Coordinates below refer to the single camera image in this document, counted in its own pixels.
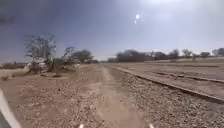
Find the distant trees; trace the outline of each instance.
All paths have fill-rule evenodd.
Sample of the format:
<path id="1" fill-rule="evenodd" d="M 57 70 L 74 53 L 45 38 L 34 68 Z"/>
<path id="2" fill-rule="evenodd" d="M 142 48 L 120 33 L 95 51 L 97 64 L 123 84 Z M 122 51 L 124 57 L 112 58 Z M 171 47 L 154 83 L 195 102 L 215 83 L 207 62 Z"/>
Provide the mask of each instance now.
<path id="1" fill-rule="evenodd" d="M 214 49 L 212 53 L 214 56 L 224 56 L 224 48 Z"/>
<path id="2" fill-rule="evenodd" d="M 192 51 L 190 51 L 188 49 L 183 49 L 182 52 L 183 52 L 185 58 L 190 58 L 190 56 L 192 54 Z"/>
<path id="3" fill-rule="evenodd" d="M 88 50 L 81 50 L 72 53 L 71 55 L 72 59 L 78 59 L 81 63 L 91 63 L 93 56 L 92 53 Z"/>
<path id="4" fill-rule="evenodd" d="M 163 52 L 154 52 L 155 60 L 166 60 L 167 55 Z"/>
<path id="5" fill-rule="evenodd" d="M 119 62 L 140 62 L 145 60 L 145 53 L 129 49 L 124 52 L 117 53 L 116 57 Z"/>
<path id="6" fill-rule="evenodd" d="M 210 56 L 210 52 L 201 52 L 200 55 L 201 55 L 202 58 L 207 58 L 207 57 Z"/>
<path id="7" fill-rule="evenodd" d="M 114 63 L 114 62 L 117 62 L 117 59 L 116 58 L 108 58 L 107 62 Z"/>
<path id="8" fill-rule="evenodd" d="M 169 53 L 170 59 L 178 59 L 179 58 L 179 50 L 174 49 L 172 52 Z"/>

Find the ground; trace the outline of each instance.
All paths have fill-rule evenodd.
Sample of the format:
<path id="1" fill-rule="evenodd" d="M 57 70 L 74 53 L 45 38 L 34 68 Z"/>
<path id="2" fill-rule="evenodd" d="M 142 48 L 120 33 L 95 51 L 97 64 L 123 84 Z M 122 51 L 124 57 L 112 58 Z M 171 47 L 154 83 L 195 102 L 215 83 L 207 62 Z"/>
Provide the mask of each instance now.
<path id="1" fill-rule="evenodd" d="M 24 128 L 224 127 L 222 105 L 104 65 L 61 78 L 17 77 L 1 88 Z"/>

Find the dry grass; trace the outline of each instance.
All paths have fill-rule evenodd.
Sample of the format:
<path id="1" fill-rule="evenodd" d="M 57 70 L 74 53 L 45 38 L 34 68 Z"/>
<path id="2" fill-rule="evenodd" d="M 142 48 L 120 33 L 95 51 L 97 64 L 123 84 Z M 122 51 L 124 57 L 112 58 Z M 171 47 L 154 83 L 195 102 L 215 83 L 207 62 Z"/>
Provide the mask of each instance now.
<path id="1" fill-rule="evenodd" d="M 9 79 L 9 76 L 1 76 L 2 81 L 7 81 Z"/>

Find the blue sky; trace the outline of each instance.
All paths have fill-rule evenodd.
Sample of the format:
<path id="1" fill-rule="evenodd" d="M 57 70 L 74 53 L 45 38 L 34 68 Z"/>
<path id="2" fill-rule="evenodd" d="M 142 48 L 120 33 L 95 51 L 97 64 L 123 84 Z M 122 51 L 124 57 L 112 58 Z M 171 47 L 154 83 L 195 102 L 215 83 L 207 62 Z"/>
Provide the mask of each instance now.
<path id="1" fill-rule="evenodd" d="M 0 61 L 23 61 L 24 35 L 52 33 L 57 56 L 68 46 L 106 59 L 124 49 L 195 53 L 224 47 L 223 0 L 1 0 Z"/>

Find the gravel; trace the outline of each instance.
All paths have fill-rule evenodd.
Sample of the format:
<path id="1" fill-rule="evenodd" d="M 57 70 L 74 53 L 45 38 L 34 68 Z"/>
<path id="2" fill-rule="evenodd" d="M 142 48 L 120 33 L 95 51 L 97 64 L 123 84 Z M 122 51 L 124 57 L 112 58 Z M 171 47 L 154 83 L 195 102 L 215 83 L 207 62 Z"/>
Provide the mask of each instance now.
<path id="1" fill-rule="evenodd" d="M 145 120 L 159 128 L 222 128 L 224 106 L 111 69 Z"/>

